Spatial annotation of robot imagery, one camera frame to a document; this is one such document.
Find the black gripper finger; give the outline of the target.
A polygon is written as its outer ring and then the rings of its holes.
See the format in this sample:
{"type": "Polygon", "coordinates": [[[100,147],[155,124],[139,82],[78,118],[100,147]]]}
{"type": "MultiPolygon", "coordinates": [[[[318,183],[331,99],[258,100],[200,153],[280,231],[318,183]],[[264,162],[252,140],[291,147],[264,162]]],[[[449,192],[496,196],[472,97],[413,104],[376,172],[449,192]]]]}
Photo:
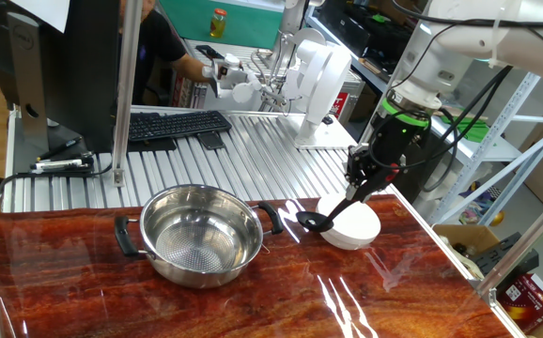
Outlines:
{"type": "Polygon", "coordinates": [[[350,146],[346,162],[345,179],[348,182],[346,198],[350,201],[367,201],[371,194],[368,187],[369,144],[350,146]]]}
{"type": "Polygon", "coordinates": [[[386,177],[388,176],[388,169],[379,166],[373,162],[370,163],[367,171],[367,182],[372,185],[384,185],[386,183],[386,177]]]}

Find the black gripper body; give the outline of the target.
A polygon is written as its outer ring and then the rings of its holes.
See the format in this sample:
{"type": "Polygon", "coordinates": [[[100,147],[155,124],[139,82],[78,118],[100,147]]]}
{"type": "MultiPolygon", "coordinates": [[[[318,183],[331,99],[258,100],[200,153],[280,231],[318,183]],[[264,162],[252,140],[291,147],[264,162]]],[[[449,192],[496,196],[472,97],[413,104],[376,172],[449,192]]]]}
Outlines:
{"type": "Polygon", "coordinates": [[[377,114],[371,121],[371,162],[381,169],[412,168],[402,157],[413,139],[429,128],[429,114],[377,114]]]}

